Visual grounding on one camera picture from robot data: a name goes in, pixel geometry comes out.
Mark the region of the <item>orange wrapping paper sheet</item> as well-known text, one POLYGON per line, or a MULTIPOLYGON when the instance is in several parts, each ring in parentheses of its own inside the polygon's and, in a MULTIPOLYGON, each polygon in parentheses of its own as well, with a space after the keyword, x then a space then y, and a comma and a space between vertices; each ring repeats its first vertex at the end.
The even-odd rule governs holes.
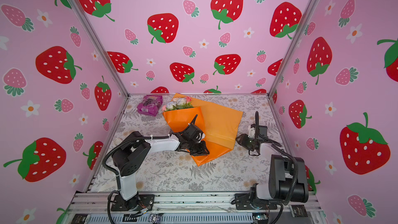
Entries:
MULTIPOLYGON (((177 97, 186 96, 175 94, 172 100, 177 97)), ((191 103, 193 108, 163 112, 163 116, 174 132, 183 131, 197 117, 195 125, 205 133, 204 141, 210 151, 208 156, 192 157, 197 166, 202 166, 234 149, 243 112, 194 97, 191 103)))

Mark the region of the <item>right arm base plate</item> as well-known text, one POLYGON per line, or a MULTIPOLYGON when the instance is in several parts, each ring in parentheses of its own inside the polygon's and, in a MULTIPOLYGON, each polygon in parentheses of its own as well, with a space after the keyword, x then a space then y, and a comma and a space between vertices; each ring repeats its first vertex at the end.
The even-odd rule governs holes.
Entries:
POLYGON ((276 210, 278 206, 270 203, 269 200, 258 199, 250 193, 235 194, 231 202, 238 210, 276 210))

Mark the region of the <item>pink fake rose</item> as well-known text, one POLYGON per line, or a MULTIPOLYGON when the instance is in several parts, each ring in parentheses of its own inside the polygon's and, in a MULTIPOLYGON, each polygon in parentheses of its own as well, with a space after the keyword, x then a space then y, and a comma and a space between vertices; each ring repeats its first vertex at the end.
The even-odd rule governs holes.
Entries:
POLYGON ((189 96, 186 96, 185 98, 186 103, 190 103, 192 101, 192 98, 189 96))

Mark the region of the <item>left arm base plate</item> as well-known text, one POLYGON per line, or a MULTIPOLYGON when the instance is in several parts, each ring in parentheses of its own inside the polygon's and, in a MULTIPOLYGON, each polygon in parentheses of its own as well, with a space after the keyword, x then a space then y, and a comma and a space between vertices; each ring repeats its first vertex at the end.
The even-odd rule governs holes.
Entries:
POLYGON ((116 195, 112 200, 110 210, 114 212, 152 210, 155 195, 137 194, 129 200, 124 200, 120 195, 116 195))

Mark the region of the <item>white fake rose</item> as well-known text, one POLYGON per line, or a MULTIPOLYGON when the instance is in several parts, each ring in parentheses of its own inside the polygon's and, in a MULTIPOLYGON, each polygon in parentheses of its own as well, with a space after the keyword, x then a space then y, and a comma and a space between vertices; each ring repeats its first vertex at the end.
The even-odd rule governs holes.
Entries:
POLYGON ((168 102, 166 105, 162 106, 162 112, 168 112, 177 109, 178 109, 177 103, 174 101, 168 102))

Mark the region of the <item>pale fake flower stem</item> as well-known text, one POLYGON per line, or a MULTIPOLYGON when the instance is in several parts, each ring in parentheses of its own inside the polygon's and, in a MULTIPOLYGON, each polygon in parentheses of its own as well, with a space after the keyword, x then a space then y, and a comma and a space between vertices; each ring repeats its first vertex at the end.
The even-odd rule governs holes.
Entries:
POLYGON ((190 103, 185 104, 184 106, 177 106, 177 107, 178 107, 177 110, 183 110, 183 109, 193 108, 193 105, 192 105, 192 103, 190 102, 190 103))

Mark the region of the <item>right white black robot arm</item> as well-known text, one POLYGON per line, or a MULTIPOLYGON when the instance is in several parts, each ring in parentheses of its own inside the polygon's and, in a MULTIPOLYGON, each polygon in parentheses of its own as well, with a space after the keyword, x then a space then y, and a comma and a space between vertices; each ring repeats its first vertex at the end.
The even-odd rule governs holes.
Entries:
POLYGON ((308 201, 309 189, 304 160, 287 153, 281 143, 268 138, 266 126, 252 124, 248 128, 248 134, 242 134, 236 140, 249 152, 256 152, 253 156, 269 158, 270 168, 267 184, 255 183, 248 194, 236 197, 233 204, 264 209, 278 203, 288 205, 290 202, 308 201))

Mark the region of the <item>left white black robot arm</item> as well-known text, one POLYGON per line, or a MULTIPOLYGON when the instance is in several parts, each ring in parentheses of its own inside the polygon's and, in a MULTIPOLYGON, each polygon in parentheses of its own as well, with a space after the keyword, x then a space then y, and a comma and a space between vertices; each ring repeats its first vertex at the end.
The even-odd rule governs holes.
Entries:
POLYGON ((102 160, 102 166, 113 172, 117 181, 117 195, 112 210, 128 211, 142 206, 144 200, 136 186, 136 173, 146 157, 163 151, 186 152, 191 156, 210 154, 204 141, 205 133, 190 123, 180 132, 170 131, 166 136, 143 136, 131 133, 123 142, 109 151, 102 160))

